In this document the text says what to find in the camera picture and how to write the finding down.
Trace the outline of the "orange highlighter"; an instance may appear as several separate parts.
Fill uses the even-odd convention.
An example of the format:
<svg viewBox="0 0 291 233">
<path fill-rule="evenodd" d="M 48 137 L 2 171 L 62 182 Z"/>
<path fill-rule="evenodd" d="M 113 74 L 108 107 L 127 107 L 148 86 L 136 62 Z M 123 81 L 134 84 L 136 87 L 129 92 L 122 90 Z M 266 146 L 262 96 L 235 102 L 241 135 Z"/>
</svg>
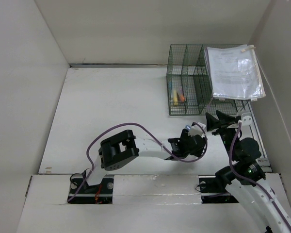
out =
<svg viewBox="0 0 291 233">
<path fill-rule="evenodd" d="M 178 96 L 179 96 L 179 99 L 181 102 L 185 102 L 186 101 L 186 98 L 184 97 L 184 95 L 182 93 L 178 93 Z"/>
</svg>

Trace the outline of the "yellow highlighter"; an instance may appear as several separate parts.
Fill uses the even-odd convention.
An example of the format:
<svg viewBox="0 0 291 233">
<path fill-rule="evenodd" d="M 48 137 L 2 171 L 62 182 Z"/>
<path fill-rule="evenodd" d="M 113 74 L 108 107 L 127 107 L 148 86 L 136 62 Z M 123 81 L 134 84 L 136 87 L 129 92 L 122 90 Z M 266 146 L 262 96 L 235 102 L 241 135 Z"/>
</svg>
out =
<svg viewBox="0 0 291 233">
<path fill-rule="evenodd" d="M 173 105 L 174 106 L 178 105 L 178 94 L 177 94 L 177 91 L 175 89 L 173 90 Z"/>
</svg>

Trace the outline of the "light blue highlighter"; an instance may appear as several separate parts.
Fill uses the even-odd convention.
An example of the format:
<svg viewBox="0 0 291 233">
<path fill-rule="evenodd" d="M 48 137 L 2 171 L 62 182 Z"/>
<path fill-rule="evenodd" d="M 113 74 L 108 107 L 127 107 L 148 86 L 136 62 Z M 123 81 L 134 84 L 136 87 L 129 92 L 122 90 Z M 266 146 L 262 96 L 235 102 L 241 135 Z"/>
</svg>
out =
<svg viewBox="0 0 291 233">
<path fill-rule="evenodd" d="M 168 84 L 168 93 L 171 95 L 172 93 L 172 78 L 168 78 L 168 81 L 167 81 L 167 84 Z"/>
</svg>

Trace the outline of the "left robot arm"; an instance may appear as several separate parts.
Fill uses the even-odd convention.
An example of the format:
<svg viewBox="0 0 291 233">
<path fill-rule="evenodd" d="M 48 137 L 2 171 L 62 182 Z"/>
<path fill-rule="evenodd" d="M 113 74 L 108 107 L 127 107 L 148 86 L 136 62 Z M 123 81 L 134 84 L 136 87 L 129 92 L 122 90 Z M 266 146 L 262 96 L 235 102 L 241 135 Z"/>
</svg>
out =
<svg viewBox="0 0 291 233">
<path fill-rule="evenodd" d="M 92 168 L 83 178 L 81 186 L 94 192 L 110 172 L 122 169 L 137 158 L 156 158 L 162 161 L 194 163 L 207 151 L 208 138 L 204 130 L 194 127 L 183 129 L 180 137 L 158 140 L 136 137 L 132 130 L 124 130 L 101 141 L 98 156 L 91 162 Z"/>
</svg>

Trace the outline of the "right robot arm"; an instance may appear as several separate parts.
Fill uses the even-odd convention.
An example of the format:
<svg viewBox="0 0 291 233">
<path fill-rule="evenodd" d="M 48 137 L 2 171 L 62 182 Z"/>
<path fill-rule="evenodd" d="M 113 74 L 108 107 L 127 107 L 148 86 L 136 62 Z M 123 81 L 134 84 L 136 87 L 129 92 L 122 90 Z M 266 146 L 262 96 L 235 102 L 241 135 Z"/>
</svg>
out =
<svg viewBox="0 0 291 233">
<path fill-rule="evenodd" d="M 252 217 L 262 233 L 291 233 L 291 217 L 278 201 L 257 163 L 261 157 L 258 142 L 241 138 L 241 128 L 252 121 L 251 115 L 229 116 L 216 111 L 206 116 L 206 128 L 219 135 L 228 154 L 228 166 L 215 173 L 207 186 L 230 193 Z"/>
</svg>

